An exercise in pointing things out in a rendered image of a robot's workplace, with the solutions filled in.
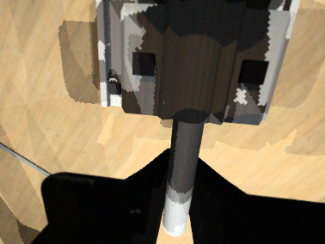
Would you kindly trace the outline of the red-handled screwdriver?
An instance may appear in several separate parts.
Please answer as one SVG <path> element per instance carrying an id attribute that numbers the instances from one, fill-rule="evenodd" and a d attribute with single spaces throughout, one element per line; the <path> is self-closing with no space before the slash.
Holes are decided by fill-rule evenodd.
<path id="1" fill-rule="evenodd" d="M 12 149 L 9 149 L 8 147 L 4 146 L 3 144 L 0 143 L 0 149 L 4 150 L 5 152 L 9 153 L 10 155 L 12 155 L 13 157 L 17 158 L 18 160 L 26 163 L 29 167 L 33 168 L 34 170 L 38 171 L 39 173 L 45 175 L 46 177 L 50 176 L 51 174 L 49 174 L 47 171 L 45 171 L 44 169 L 36 166 L 35 164 L 33 164 L 32 162 L 28 161 L 26 158 L 24 158 L 23 156 L 20 156 L 19 154 L 15 153 Z"/>

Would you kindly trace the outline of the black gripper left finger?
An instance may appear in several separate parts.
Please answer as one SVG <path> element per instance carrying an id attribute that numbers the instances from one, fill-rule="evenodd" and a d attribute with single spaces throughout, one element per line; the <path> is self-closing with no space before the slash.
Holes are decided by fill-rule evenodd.
<path id="1" fill-rule="evenodd" d="M 40 193 L 47 223 L 54 217 L 129 228 L 132 244 L 156 244 L 163 217 L 170 148 L 135 174 L 117 179 L 62 172 Z"/>

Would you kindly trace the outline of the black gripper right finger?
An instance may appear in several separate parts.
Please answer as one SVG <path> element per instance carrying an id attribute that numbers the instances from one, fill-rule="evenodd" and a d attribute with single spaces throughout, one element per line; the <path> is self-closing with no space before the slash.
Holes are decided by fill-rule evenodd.
<path id="1" fill-rule="evenodd" d="M 193 244 L 249 244 L 257 229 L 325 237 L 325 203 L 246 194 L 200 158 L 189 217 Z"/>

